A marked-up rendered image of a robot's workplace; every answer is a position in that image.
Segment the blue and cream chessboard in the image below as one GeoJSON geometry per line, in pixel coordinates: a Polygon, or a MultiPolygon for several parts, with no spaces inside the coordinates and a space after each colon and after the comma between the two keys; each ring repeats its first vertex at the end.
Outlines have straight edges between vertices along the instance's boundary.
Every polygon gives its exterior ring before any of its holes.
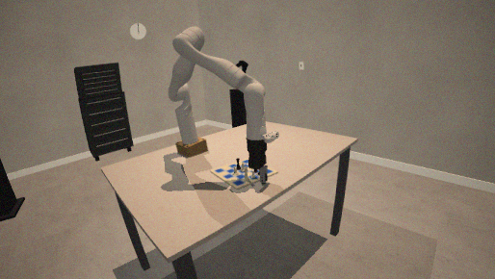
{"type": "MultiPolygon", "coordinates": [[[[244,167],[247,167],[247,177],[249,178],[249,181],[244,181],[245,172],[241,171],[241,169],[237,169],[238,175],[233,174],[234,166],[237,166],[237,162],[212,169],[210,170],[210,172],[215,174],[217,177],[222,179],[225,183],[236,190],[260,181],[260,175],[258,175],[259,169],[257,170],[257,172],[254,172],[255,178],[251,178],[251,171],[254,169],[248,168],[248,158],[239,161],[240,167],[242,167],[242,163],[244,163],[244,167]]],[[[278,171],[268,167],[268,177],[276,173],[278,173],[278,171]]]]}

